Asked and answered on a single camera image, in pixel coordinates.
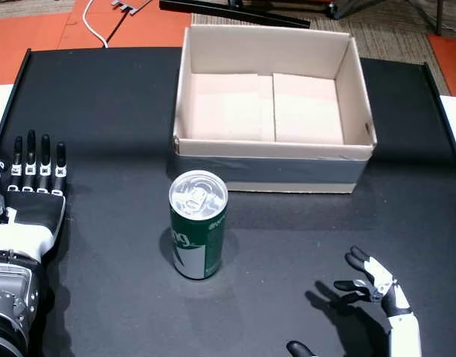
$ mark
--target table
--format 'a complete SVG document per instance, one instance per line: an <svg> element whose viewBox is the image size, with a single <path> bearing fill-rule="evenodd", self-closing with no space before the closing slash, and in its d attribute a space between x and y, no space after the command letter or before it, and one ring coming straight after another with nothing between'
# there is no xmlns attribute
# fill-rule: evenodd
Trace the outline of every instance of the table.
<svg viewBox="0 0 456 357"><path fill-rule="evenodd" d="M170 262L167 154L178 48L32 53L0 135L68 147L67 214L45 257L54 296L32 356L383 353L385 317L327 305L358 278L358 245L399 278L424 356L456 356L456 158L425 69L362 60L379 144L353 195L231 193L223 267L192 282Z"/></svg>

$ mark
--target can label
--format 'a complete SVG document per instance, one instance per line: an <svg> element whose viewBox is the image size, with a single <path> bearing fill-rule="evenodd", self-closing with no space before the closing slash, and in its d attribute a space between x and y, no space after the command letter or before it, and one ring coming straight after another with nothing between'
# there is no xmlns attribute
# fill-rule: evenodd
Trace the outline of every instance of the can label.
<svg viewBox="0 0 456 357"><path fill-rule="evenodd" d="M204 221L186 219L174 209L170 212L176 269L193 279L209 277L221 264L226 210Z"/></svg>

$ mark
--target aluminum can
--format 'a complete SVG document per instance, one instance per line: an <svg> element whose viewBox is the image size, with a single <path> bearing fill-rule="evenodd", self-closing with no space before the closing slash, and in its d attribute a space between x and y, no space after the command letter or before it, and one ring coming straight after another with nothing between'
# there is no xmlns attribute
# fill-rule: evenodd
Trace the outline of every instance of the aluminum can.
<svg viewBox="0 0 456 357"><path fill-rule="evenodd" d="M190 279L205 279L221 265L228 188L204 170L188 171L169 192L173 261Z"/></svg>

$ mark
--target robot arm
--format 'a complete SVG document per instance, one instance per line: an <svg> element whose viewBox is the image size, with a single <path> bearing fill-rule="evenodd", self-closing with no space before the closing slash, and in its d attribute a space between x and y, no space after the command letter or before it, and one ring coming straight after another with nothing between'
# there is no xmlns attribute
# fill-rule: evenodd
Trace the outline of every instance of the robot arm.
<svg viewBox="0 0 456 357"><path fill-rule="evenodd" d="M367 280L334 282L338 290L350 292L340 302L363 300L380 303L391 325L389 356L421 357L420 327L398 280L378 260L357 247L352 247L345 259L352 268L365 273ZM315 356L297 341L289 342L287 349L294 357Z"/></svg>
<svg viewBox="0 0 456 357"><path fill-rule="evenodd" d="M4 357L28 355L29 330L48 288L41 259L53 247L65 212L65 146L57 145L54 177L50 148L44 135L38 172L31 130L23 170L22 138L16 138L7 192L1 189L0 162L0 356Z"/></svg>

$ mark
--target cardboard box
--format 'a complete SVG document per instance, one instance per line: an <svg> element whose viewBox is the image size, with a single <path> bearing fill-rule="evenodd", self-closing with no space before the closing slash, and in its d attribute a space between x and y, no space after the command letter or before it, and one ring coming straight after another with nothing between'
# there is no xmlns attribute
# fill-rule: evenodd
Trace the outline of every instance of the cardboard box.
<svg viewBox="0 0 456 357"><path fill-rule="evenodd" d="M229 190L351 193L376 135L353 37L193 25L173 127L176 172Z"/></svg>

